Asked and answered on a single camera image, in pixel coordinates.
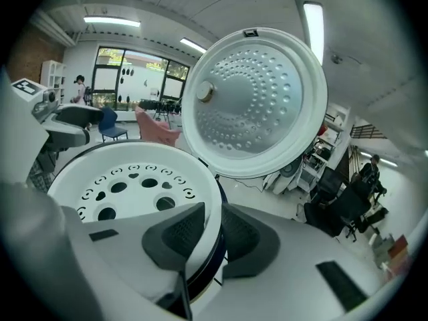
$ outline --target blue chair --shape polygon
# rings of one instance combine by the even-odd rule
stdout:
[[[105,136],[113,138],[113,140],[118,140],[119,136],[126,134],[126,139],[128,139],[128,131],[115,126],[116,119],[118,118],[116,112],[110,107],[103,107],[101,111],[104,113],[104,116],[98,124],[98,130],[102,135],[102,142],[105,142]]]

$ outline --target pink chair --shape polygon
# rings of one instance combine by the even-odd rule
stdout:
[[[180,130],[170,130],[168,122],[153,120],[141,107],[135,108],[135,116],[140,128],[141,139],[175,146],[175,141],[181,133]]]

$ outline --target white cabinet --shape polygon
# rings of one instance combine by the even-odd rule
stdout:
[[[53,89],[57,99],[63,103],[64,81],[66,79],[66,66],[55,61],[43,62],[41,66],[40,84]]]

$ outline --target brick wall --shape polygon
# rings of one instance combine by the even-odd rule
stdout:
[[[61,62],[65,47],[54,41],[32,24],[28,24],[11,50],[6,70],[12,82],[29,78],[40,83],[44,61]]]

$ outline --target fluorescent light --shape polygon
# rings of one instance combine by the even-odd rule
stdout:
[[[192,47],[193,49],[198,50],[199,52],[202,52],[203,54],[207,52],[207,49],[204,49],[203,47],[197,45],[196,43],[193,43],[191,40],[188,40],[187,38],[183,38],[180,42]]]
[[[314,3],[303,5],[308,22],[310,48],[322,65],[324,56],[324,17],[322,6]]]
[[[392,165],[393,167],[397,167],[398,166],[396,163],[390,162],[389,160],[382,159],[382,158],[381,158],[381,162],[384,162],[384,163],[387,163],[389,165]]]
[[[107,24],[118,24],[118,25],[127,25],[140,27],[139,21],[132,21],[121,18],[112,18],[112,17],[84,17],[86,23],[107,23]]]

